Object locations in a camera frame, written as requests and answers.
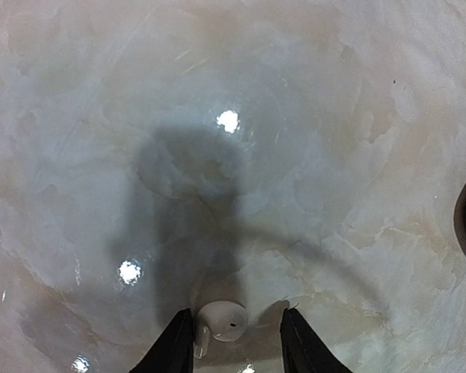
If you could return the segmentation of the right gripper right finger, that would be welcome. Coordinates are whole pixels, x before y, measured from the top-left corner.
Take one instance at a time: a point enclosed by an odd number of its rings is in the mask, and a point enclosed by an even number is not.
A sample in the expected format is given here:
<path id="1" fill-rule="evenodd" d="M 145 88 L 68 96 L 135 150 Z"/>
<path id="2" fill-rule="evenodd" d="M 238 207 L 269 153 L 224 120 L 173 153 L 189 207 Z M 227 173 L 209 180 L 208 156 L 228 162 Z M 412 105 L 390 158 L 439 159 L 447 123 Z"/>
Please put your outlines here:
<path id="1" fill-rule="evenodd" d="M 284 309 L 280 338 L 287 373 L 351 373 L 296 308 Z"/>

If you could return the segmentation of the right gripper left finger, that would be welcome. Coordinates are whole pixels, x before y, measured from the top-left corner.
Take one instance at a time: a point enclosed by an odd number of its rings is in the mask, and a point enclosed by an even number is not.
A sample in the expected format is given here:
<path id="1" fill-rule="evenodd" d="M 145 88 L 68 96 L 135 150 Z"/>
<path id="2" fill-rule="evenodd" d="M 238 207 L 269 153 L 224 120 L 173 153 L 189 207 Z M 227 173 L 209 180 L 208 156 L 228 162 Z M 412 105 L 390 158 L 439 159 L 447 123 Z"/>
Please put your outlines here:
<path id="1" fill-rule="evenodd" d="M 192 373 L 193 338 L 192 312 L 182 309 L 130 373 Z"/>

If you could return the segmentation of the white earbud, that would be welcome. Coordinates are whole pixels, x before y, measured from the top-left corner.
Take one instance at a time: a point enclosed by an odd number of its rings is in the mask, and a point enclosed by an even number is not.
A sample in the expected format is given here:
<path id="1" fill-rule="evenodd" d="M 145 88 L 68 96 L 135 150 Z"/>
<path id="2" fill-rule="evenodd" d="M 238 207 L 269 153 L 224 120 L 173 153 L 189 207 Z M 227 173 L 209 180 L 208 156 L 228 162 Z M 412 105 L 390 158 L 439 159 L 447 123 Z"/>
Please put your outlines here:
<path id="1" fill-rule="evenodd" d="M 194 357 L 207 355 L 211 339 L 235 342 L 245 333 L 248 323 L 247 311 L 238 303 L 223 300 L 207 303 L 194 319 Z"/>

